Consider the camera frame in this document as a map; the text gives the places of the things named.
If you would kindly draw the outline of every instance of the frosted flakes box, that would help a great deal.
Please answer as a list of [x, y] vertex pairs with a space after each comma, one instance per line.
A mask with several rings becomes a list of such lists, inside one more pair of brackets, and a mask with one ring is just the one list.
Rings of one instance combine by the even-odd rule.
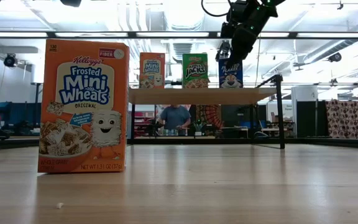
[[128, 47], [47, 40], [39, 172], [124, 170]]
[[219, 87], [242, 88], [242, 61], [235, 63], [231, 68], [226, 68], [229, 59], [219, 60]]
[[208, 88], [208, 55], [183, 54], [183, 87]]
[[139, 88], [164, 88], [165, 54], [140, 53]]

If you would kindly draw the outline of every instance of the ceiling light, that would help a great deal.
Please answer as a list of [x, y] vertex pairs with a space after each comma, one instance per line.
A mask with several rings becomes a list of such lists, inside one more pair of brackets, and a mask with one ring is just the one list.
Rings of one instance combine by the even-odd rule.
[[0, 37], [48, 37], [45, 32], [0, 32]]
[[57, 32], [55, 33], [57, 37], [127, 37], [127, 32]]
[[137, 37], [208, 37], [208, 32], [137, 32]]
[[288, 37], [290, 33], [288, 32], [261, 32], [260, 37]]
[[334, 32], [334, 33], [299, 33], [297, 37], [309, 37], [309, 38], [358, 38], [358, 33], [348, 32]]

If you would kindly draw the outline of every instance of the crumb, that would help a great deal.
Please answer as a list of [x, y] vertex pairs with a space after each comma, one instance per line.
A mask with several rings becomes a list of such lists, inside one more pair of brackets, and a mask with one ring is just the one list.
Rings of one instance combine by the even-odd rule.
[[62, 207], [63, 207], [63, 203], [61, 203], [61, 202], [57, 203], [57, 205], [56, 205], [57, 209], [61, 209]]

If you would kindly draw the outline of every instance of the ceiling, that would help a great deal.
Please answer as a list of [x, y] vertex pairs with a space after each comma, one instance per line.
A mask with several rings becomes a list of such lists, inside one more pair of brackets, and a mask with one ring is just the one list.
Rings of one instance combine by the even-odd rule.
[[[347, 32], [358, 31], [358, 0], [287, 0], [277, 7], [278, 18], [271, 18], [264, 31]], [[227, 12], [226, 0], [204, 0], [205, 8], [213, 14]], [[66, 7], [60, 1], [5, 0], [0, 3], [0, 31], [161, 31], [193, 30], [220, 31], [225, 17], [211, 17], [202, 11], [198, 0], [82, 0], [79, 8]], [[221, 40], [114, 40], [124, 42], [132, 49], [130, 82], [137, 82], [139, 52], [165, 52], [167, 80], [181, 77], [181, 65], [174, 59], [180, 50], [206, 52], [209, 57], [209, 75], [212, 85], [218, 82], [216, 49]], [[358, 42], [340, 51], [342, 60], [330, 63], [320, 60], [310, 65], [294, 67], [310, 53], [319, 53], [338, 40], [260, 40], [243, 61], [244, 82], [260, 83], [275, 73], [281, 73], [286, 83], [328, 83], [337, 78], [339, 83], [358, 82]], [[16, 53], [27, 63], [44, 65], [45, 40], [0, 39], [0, 52]], [[283, 86], [289, 93], [292, 85]], [[336, 88], [339, 94], [354, 96], [356, 86]], [[331, 91], [321, 86], [320, 91]]]

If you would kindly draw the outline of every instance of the ceiling duct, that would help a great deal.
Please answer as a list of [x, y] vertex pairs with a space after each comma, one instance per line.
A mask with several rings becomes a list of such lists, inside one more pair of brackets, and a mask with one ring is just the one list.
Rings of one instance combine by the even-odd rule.
[[[358, 32], [358, 25], [352, 31]], [[314, 52], [306, 55], [303, 59], [303, 62], [315, 63], [324, 58], [328, 58], [329, 56], [335, 54], [336, 52], [345, 49], [346, 47], [355, 44], [358, 40], [341, 40], [341, 41], [330, 41], [327, 44], [323, 45], [319, 49]]]
[[[164, 1], [166, 30], [198, 31], [204, 22], [204, 12], [200, 3], [194, 0]], [[172, 44], [173, 57], [182, 60], [182, 55], [190, 53], [195, 44]]]

